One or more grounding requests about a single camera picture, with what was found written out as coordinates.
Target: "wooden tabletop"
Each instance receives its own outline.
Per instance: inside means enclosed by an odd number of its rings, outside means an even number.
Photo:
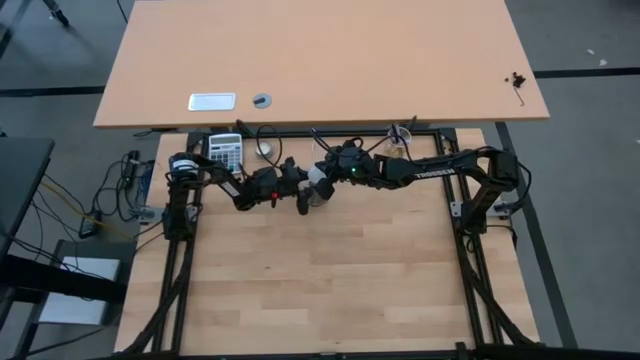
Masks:
[[[463,149],[484,145],[477,129],[458,130],[458,137]],[[376,139],[365,138],[365,146]],[[322,156],[308,138],[283,141],[285,156],[295,156],[303,168]],[[167,159],[185,142],[186,135],[162,136],[151,206],[167,201]],[[266,166],[254,151],[255,142],[246,140],[249,170]],[[434,156],[433,139],[414,137],[411,153]],[[473,193],[478,185],[471,181],[470,188]],[[298,215],[292,198],[275,209],[261,204],[238,212],[215,186],[205,189],[203,204],[183,355],[442,350],[456,341],[473,346],[441,180],[395,191],[337,184],[333,198],[307,216]],[[482,243],[496,300],[536,338],[509,231],[489,228]],[[167,248],[160,238],[136,256],[116,350],[133,341],[155,310]]]
[[[518,90],[512,73],[527,80]],[[193,93],[235,93],[192,112]],[[258,109],[254,96],[272,104]],[[546,119],[503,0],[137,1],[94,125]]]

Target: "metal bracket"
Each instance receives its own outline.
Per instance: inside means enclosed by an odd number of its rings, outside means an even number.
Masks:
[[[505,209],[505,210],[500,210],[497,211],[495,209],[496,206],[498,205],[504,205],[507,202],[504,200],[496,200],[496,202],[493,203],[493,206],[491,208],[489,208],[489,210],[487,211],[487,217],[499,217],[499,218],[508,218],[509,217],[509,210]],[[451,208],[451,215],[455,218],[459,218],[462,216],[462,201],[454,201],[451,202],[449,204],[450,208]]]
[[[162,221],[164,208],[145,206],[139,209],[129,210],[129,213],[138,218],[140,225],[149,225]],[[193,205],[187,206],[187,214],[191,221],[195,221],[196,216],[198,216],[198,207]]]

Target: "black metal frame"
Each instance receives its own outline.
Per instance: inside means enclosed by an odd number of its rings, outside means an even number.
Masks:
[[[218,132],[219,129],[211,129],[212,132]],[[242,129],[235,129],[234,131],[242,132]],[[383,128],[367,128],[360,130],[318,130],[318,133],[323,137],[348,137],[348,136],[384,136],[387,133],[387,129]],[[414,136],[433,136],[436,151],[438,155],[445,154],[446,147],[444,142],[449,142],[450,150],[452,152],[459,151],[457,138],[455,135],[454,129],[429,129],[428,126],[416,126],[412,129],[412,134]],[[251,137],[252,134],[244,134],[245,137]],[[309,129],[308,128],[292,128],[280,131],[280,136],[282,138],[294,138],[294,137],[309,137]],[[275,134],[264,134],[264,138],[273,138]],[[187,141],[187,151],[193,151],[196,142],[205,138],[205,134],[196,133],[190,134],[189,139]],[[203,154],[206,155],[206,146],[202,146]],[[468,184],[466,178],[464,176],[458,176],[458,185],[461,191],[461,196],[463,200],[470,198],[470,192],[468,188]],[[447,205],[449,203],[456,201],[455,193],[453,190],[453,183],[451,181],[451,177],[444,177],[443,183],[445,187],[445,195],[447,200]],[[200,197],[202,196],[202,192],[198,191],[195,194],[194,202],[199,202]],[[452,224],[452,230],[454,233],[456,252],[458,255],[458,259],[461,267],[461,276],[463,280],[464,292],[465,292],[465,300],[467,303],[467,310],[469,314],[469,319],[471,323],[471,330],[473,333],[473,339],[475,343],[475,347],[478,348],[487,344],[485,340],[485,334],[483,333],[480,313],[478,311],[477,300],[475,295],[475,289],[478,286],[482,286],[484,288],[484,292],[491,295],[491,281],[489,279],[487,265],[484,258],[484,254],[482,251],[482,244],[478,236],[471,237],[470,241],[472,241],[474,246],[474,256],[476,265],[478,268],[477,279],[475,280],[474,287],[474,279],[470,278],[468,270],[465,271],[465,266],[469,267],[469,259],[467,255],[467,249],[464,244],[464,239],[462,233],[459,231],[459,220],[453,217],[453,214],[450,212],[450,219]],[[189,262],[189,269],[191,268],[191,259],[193,258],[193,251],[195,249],[194,245],[195,241],[187,242],[186,249],[184,252],[184,261]],[[173,281],[173,268],[175,267],[176,257],[177,257],[177,242],[172,242],[170,244],[167,260],[165,266],[165,274],[162,285],[162,294],[161,300],[166,296],[166,291],[170,288],[171,283]],[[185,282],[189,283],[190,280],[190,271],[186,274]],[[172,334],[171,347],[168,351],[161,351],[162,349],[162,339],[164,337],[164,322],[163,326],[159,326],[156,329],[153,343],[152,343],[152,351],[156,352],[159,356],[166,356],[167,354],[171,354],[172,356],[180,359],[218,359],[218,360],[270,360],[270,359],[315,359],[315,358],[331,358],[331,359],[364,359],[364,358],[378,358],[378,359],[463,359],[466,358],[469,354],[464,344],[458,343],[456,344],[457,350],[443,350],[443,351],[418,351],[418,352],[367,352],[367,353],[341,353],[339,357],[337,354],[264,354],[264,355],[207,355],[207,356],[189,356],[189,357],[181,357],[179,356],[180,352],[180,343],[182,339],[182,329],[184,324],[184,316],[186,309],[186,298],[187,298],[188,288],[183,288],[178,297],[178,311],[175,317],[174,323],[174,331]],[[500,314],[494,314],[490,311],[490,306],[487,306],[487,314],[490,321],[491,335],[493,339],[493,343],[497,345],[504,344],[504,339],[502,338],[502,329],[497,320]],[[139,358],[139,356],[150,355],[150,354],[132,354],[125,356],[125,358]]]

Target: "desk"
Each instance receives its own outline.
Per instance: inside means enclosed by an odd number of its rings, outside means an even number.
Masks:
[[[505,78],[527,78],[518,94]],[[192,93],[235,93],[190,112]],[[252,99],[271,95],[258,109]],[[549,117],[503,0],[138,1],[94,126]]]
[[[457,135],[463,149],[485,144],[477,129]],[[365,138],[365,146],[376,139]],[[301,167],[317,160],[311,139],[283,141],[285,156],[295,156]],[[167,159],[185,143],[184,134],[161,137],[150,206],[168,200]],[[249,170],[266,164],[254,149],[255,141],[245,140]],[[433,137],[414,136],[411,152],[434,156]],[[478,185],[471,182],[473,193]],[[294,199],[238,212],[213,186],[204,190],[203,204],[182,355],[442,350],[456,341],[473,343],[441,180],[396,191],[337,184],[334,197],[304,217]],[[482,243],[496,300],[536,338],[509,231],[490,228]],[[136,255],[116,350],[133,341],[155,310],[168,245],[158,239]],[[172,328],[166,327],[165,348]]]

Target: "white calculator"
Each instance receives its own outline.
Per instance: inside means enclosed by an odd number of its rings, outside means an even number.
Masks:
[[[209,160],[222,161],[229,171],[239,174],[240,165],[242,165],[242,136],[240,134],[209,136]]]

